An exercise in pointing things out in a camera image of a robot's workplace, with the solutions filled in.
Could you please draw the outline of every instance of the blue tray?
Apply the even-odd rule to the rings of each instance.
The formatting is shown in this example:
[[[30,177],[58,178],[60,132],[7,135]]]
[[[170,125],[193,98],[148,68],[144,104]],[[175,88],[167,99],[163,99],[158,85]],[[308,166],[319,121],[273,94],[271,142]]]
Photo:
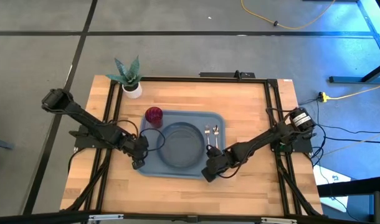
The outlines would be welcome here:
[[[215,145],[212,127],[218,125],[218,146],[225,148],[225,123],[221,115],[211,112],[169,111],[163,110],[163,125],[159,130],[166,138],[165,145],[148,153],[146,165],[137,171],[143,175],[155,177],[177,177],[201,179],[201,170],[208,159],[206,155],[207,137],[205,125],[209,125],[209,140]],[[141,130],[152,128],[145,117],[141,120]],[[160,147],[162,136],[154,130],[143,133],[147,137],[148,149]]]

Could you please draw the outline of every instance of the white pot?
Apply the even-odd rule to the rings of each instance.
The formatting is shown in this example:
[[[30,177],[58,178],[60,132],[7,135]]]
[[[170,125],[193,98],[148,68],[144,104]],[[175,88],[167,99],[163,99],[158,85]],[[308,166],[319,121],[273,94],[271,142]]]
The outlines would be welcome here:
[[[122,89],[125,92],[125,95],[131,99],[139,98],[139,96],[141,96],[141,93],[143,92],[143,89],[141,88],[140,83],[138,85],[138,88],[133,91],[126,91],[123,85],[122,85]]]

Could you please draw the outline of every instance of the red glass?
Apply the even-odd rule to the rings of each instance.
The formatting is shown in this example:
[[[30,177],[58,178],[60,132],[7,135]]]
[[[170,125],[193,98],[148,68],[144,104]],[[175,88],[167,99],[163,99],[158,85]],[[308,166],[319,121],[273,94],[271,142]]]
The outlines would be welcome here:
[[[153,128],[160,128],[163,125],[163,110],[156,106],[150,107],[146,111],[146,120]]]

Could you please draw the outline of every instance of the wooden table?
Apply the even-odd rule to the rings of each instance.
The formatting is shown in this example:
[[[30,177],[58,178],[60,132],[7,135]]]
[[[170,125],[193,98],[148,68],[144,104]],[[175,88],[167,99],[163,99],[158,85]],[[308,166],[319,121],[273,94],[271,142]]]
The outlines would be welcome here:
[[[297,99],[292,81],[278,80],[278,84],[283,109],[294,109]],[[225,119],[226,146],[248,141],[270,127],[265,112],[264,86],[261,84],[141,82],[141,85],[143,95],[140,98],[131,100],[123,96],[120,119],[130,119],[140,126],[141,118],[150,106],[163,110],[213,111]],[[98,119],[103,117],[109,86],[109,79],[95,76],[86,110]],[[117,92],[115,90],[110,118]],[[135,132],[131,124],[118,125]],[[95,149],[86,149],[73,159],[61,208],[71,205],[88,184],[94,155]],[[292,161],[299,189],[314,209],[322,212],[310,161],[300,153],[292,154]],[[97,193],[98,186],[95,187],[91,208],[95,208]],[[290,211],[294,213],[288,186],[287,197]],[[233,178],[218,178],[208,183],[204,179],[143,176],[132,169],[127,155],[113,150],[102,211],[282,216],[274,154],[269,146],[265,146],[256,151]]]

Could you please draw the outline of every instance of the floor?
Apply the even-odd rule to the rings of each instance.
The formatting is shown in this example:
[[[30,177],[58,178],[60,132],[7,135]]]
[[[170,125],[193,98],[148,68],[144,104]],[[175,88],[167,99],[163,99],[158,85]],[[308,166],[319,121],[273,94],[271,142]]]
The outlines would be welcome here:
[[[245,0],[246,6],[280,23],[300,25],[312,20],[328,2]],[[92,0],[0,0],[0,30],[81,31]],[[377,32],[380,14],[374,1],[362,0]],[[243,11],[233,0],[102,0],[90,31],[226,30],[283,31]],[[354,2],[336,2],[303,31],[363,31],[369,27]],[[0,139],[15,144],[0,149],[0,216],[21,213],[29,183],[39,161],[52,115],[40,108],[51,88],[64,86],[79,36],[0,36]],[[294,80],[299,102],[319,91],[341,96],[369,85],[327,82],[329,76],[363,76],[380,65],[380,48],[372,37],[237,37],[237,36],[114,36],[87,37],[72,83],[75,100],[85,105],[96,74],[116,73],[113,58],[130,62],[137,55],[148,76],[194,76],[199,72],[255,72],[259,78]],[[316,119],[315,103],[305,105]],[[350,130],[380,131],[380,89],[341,101],[320,104],[320,123]],[[67,161],[78,124],[63,117],[34,212],[55,212],[67,178]],[[334,138],[368,138],[327,129]],[[313,145],[321,143],[321,133]],[[349,142],[327,140],[325,150]],[[380,144],[329,154],[321,165],[355,179],[380,176]],[[365,220],[368,197],[351,197],[349,212]],[[324,208],[335,218],[347,214]]]

